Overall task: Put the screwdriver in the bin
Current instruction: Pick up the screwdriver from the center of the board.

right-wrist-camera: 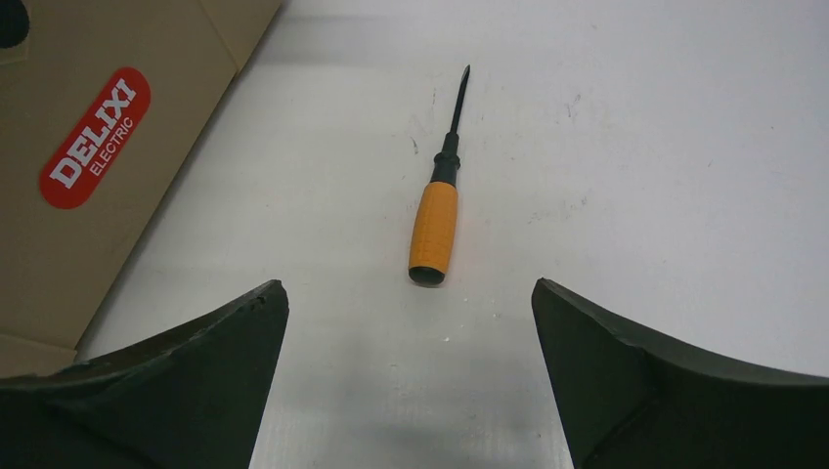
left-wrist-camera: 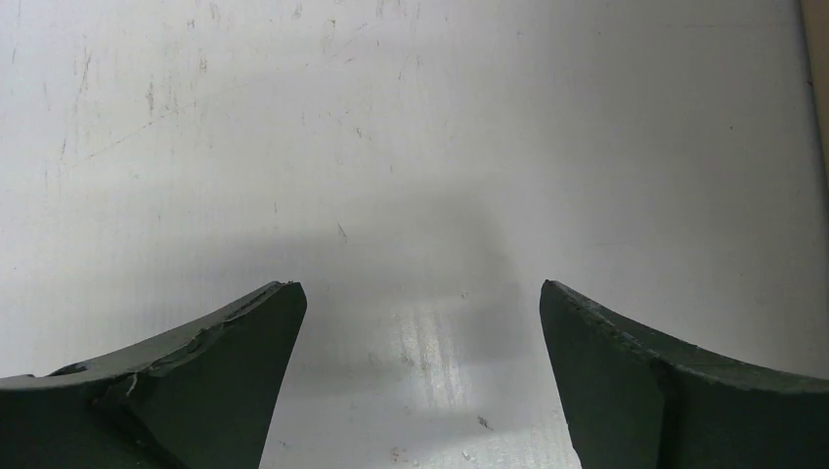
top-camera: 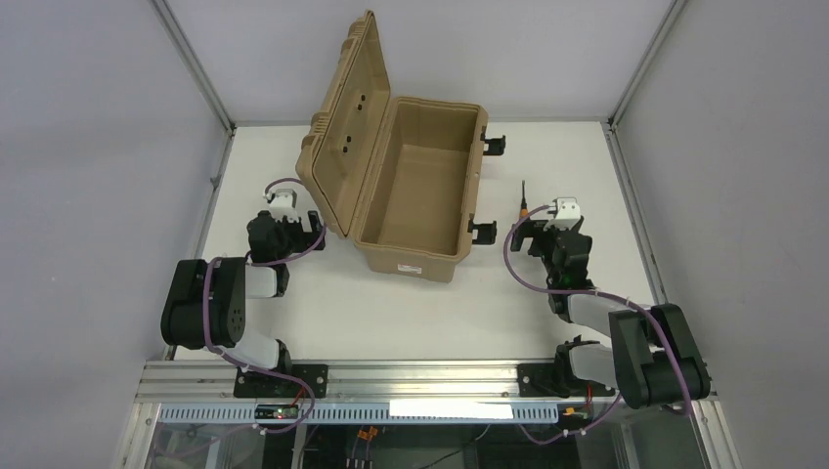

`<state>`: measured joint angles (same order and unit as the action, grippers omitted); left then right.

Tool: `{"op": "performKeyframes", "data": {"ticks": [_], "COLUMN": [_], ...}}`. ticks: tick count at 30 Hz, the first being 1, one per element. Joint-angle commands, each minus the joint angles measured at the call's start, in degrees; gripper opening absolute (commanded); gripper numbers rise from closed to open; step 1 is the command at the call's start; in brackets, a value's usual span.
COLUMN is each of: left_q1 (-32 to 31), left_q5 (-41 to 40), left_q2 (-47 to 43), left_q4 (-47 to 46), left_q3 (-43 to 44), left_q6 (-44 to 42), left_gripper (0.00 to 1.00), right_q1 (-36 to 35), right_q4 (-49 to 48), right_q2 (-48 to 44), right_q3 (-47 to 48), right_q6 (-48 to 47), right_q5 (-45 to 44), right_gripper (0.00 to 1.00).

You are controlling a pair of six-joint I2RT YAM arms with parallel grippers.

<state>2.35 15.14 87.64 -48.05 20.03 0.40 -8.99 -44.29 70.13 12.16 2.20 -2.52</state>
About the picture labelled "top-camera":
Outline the orange black screwdriver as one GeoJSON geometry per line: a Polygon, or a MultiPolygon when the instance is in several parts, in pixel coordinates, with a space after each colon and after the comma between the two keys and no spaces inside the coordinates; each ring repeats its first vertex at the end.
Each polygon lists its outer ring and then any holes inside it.
{"type": "Polygon", "coordinates": [[[521,199],[520,199],[520,212],[519,217],[523,218],[528,215],[528,202],[526,198],[526,181],[521,181],[521,199]]]}

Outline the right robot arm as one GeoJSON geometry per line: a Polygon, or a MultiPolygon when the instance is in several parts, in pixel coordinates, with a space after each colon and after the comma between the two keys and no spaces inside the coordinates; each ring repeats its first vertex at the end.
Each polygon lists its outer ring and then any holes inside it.
{"type": "Polygon", "coordinates": [[[544,266],[540,291],[554,315],[610,341],[604,346],[575,339],[560,346],[565,382],[618,390],[631,408],[678,404],[688,410],[691,402],[708,398],[712,379],[682,308],[642,306],[599,290],[589,278],[592,239],[580,228],[527,218],[511,228],[505,242],[508,252],[530,244],[529,255],[544,266]]]}

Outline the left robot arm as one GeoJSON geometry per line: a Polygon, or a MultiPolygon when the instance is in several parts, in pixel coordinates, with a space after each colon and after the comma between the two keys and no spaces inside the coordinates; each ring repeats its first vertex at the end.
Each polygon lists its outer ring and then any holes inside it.
{"type": "Polygon", "coordinates": [[[303,219],[275,217],[260,211],[246,225],[248,252],[241,257],[177,263],[160,319],[160,333],[170,346],[205,349],[242,370],[261,368],[290,375],[286,344],[246,322],[246,302],[286,294],[287,264],[325,248],[326,226],[316,211],[303,219]]]}

